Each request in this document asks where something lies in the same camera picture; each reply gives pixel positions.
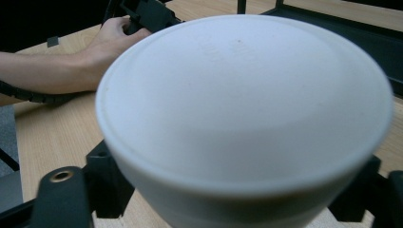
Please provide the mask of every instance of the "wooden table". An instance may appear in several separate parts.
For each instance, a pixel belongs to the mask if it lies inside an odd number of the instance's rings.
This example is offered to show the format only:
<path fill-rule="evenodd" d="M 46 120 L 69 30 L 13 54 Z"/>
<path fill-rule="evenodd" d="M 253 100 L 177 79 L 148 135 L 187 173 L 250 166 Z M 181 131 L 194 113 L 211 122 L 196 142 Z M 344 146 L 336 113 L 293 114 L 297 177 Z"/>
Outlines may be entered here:
<path fill-rule="evenodd" d="M 285 1 L 286 4 L 315 9 L 333 15 L 403 31 L 403 13 L 392 9 L 361 6 L 339 0 Z M 248 0 L 247 13 L 259 14 L 275 5 L 275 0 Z M 235 14 L 236 0 L 174 0 L 167 4 L 182 20 Z M 20 53 L 65 54 L 87 46 L 100 26 L 60 38 L 60 45 L 31 47 Z M 94 93 L 88 93 L 66 104 L 16 104 L 15 120 L 24 201 L 34 199 L 40 179 L 46 173 L 64 166 L 86 165 L 85 156 L 102 139 L 94 112 Z M 395 115 L 388 138 L 377 150 L 383 161 L 381 174 L 403 170 L 403 100 L 395 98 Z M 370 227 L 371 215 L 363 223 L 339 223 L 326 209 L 309 227 Z M 96 227 L 169 227 L 135 192 L 125 215 L 119 219 L 95 219 Z"/>

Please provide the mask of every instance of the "human arm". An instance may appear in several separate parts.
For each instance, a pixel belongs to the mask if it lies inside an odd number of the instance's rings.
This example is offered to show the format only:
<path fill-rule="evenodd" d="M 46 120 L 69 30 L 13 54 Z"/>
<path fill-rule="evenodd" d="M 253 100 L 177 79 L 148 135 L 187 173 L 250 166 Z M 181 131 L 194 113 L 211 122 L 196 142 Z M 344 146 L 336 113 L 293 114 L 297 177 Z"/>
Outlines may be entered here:
<path fill-rule="evenodd" d="M 125 35 L 125 17 L 107 20 L 85 49 L 66 55 L 26 55 L 0 52 L 0 81 L 37 93 L 66 94 L 95 91 L 107 68 L 126 49 L 150 32 Z M 0 105 L 20 100 L 0 94 Z"/>

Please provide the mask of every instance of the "wooden tabletop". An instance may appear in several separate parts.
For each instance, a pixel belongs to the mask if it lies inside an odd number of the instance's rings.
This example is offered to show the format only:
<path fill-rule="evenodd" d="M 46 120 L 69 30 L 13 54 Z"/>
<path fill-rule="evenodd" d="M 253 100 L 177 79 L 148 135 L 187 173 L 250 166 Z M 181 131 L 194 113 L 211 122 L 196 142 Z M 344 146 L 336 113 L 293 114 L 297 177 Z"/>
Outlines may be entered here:
<path fill-rule="evenodd" d="M 286 4 L 288 2 L 403 31 L 401 11 L 360 6 L 339 0 L 285 1 Z M 275 0 L 248 0 L 246 12 L 259 14 L 272 9 L 274 5 Z M 236 0 L 174 0 L 167 6 L 184 21 L 237 12 Z M 100 26 L 95 26 L 61 37 L 60 45 L 56 47 L 42 44 L 20 53 L 73 53 L 87 46 L 99 28 Z M 21 103 L 14 106 L 24 201 L 36 197 L 38 183 L 46 173 L 64 166 L 86 165 L 86 154 L 103 139 L 95 118 L 94 97 L 94 93 L 87 93 L 66 104 Z M 393 126 L 385 142 L 376 151 L 376 155 L 382 160 L 380 172 L 385 176 L 392 170 L 403 170 L 403 100 L 395 98 L 394 104 Z M 308 227 L 370 227 L 370 222 L 371 215 L 363 223 L 339 223 L 325 209 Z M 95 219 L 95 226 L 169 227 L 138 192 L 133 195 L 122 218 Z"/>

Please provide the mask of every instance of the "forearm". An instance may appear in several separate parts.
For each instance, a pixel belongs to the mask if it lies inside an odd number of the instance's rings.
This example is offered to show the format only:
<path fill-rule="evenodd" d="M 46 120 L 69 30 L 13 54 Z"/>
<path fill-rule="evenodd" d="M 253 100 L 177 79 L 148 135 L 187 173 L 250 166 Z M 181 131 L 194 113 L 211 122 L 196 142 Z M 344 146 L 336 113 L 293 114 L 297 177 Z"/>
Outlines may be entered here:
<path fill-rule="evenodd" d="M 64 94 L 95 90 L 99 79 L 87 72 L 81 53 L 24 55 L 0 52 L 0 80 L 25 90 Z"/>

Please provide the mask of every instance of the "dark background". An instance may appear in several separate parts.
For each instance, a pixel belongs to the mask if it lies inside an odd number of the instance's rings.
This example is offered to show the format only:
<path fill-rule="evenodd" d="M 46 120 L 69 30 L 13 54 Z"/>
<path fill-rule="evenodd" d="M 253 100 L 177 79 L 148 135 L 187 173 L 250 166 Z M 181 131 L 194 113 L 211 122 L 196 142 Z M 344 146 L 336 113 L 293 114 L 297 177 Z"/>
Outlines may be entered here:
<path fill-rule="evenodd" d="M 102 23 L 109 0 L 0 0 L 0 51 L 15 52 Z"/>

